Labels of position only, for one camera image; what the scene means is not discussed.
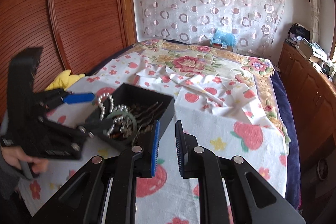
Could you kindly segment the person's left hand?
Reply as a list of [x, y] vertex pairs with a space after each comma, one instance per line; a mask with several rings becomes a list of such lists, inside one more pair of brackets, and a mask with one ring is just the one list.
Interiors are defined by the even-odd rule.
[[40, 174], [48, 170], [49, 161], [47, 159], [28, 156], [21, 147], [2, 147], [1, 152], [5, 162], [18, 170], [22, 169], [21, 162], [32, 164], [31, 170], [34, 174]]

